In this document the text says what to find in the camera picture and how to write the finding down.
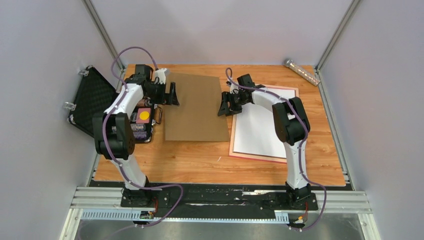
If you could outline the brown cardboard backing board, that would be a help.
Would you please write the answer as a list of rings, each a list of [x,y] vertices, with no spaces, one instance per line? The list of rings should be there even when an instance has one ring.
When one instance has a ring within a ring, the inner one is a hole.
[[[164,108],[166,141],[228,142],[225,116],[221,106],[221,82],[217,76],[172,72],[167,83],[175,83],[179,106]]]

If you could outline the city buildings photo print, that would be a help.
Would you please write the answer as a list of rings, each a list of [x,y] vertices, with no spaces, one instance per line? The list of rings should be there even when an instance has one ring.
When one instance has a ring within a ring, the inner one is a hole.
[[[265,92],[255,90],[254,103],[244,104],[242,112],[232,118],[229,155],[285,164],[286,151],[275,131],[272,105],[298,95],[298,90],[290,87],[268,85]]]

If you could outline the wooden picture frame pink inlay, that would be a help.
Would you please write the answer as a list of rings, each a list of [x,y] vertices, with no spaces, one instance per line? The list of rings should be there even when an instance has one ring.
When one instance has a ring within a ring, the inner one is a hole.
[[[283,143],[278,139],[271,111],[248,103],[233,116],[229,155],[260,161],[286,163]]]

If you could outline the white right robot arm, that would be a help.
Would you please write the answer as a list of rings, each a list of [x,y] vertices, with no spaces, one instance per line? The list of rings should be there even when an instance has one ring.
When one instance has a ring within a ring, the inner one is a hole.
[[[297,96],[286,98],[264,85],[256,85],[249,74],[233,81],[233,71],[229,67],[225,70],[225,75],[230,90],[222,92],[217,115],[240,114],[246,104],[259,105],[272,113],[276,136],[283,143],[286,152],[288,173],[285,201],[290,208],[298,209],[312,194],[311,182],[305,172],[306,157],[303,148],[311,126],[302,100]]]

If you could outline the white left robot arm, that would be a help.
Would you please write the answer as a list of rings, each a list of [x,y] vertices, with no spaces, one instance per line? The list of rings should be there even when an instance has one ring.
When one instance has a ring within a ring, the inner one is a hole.
[[[154,105],[179,106],[176,84],[170,83],[167,89],[167,68],[153,69],[142,65],[122,83],[120,93],[114,102],[102,113],[92,118],[94,145],[98,154],[110,160],[124,180],[123,192],[128,199],[134,198],[140,206],[149,206],[153,201],[152,187],[148,177],[138,166],[134,150],[136,138],[131,128],[130,117],[139,101],[149,100]]]

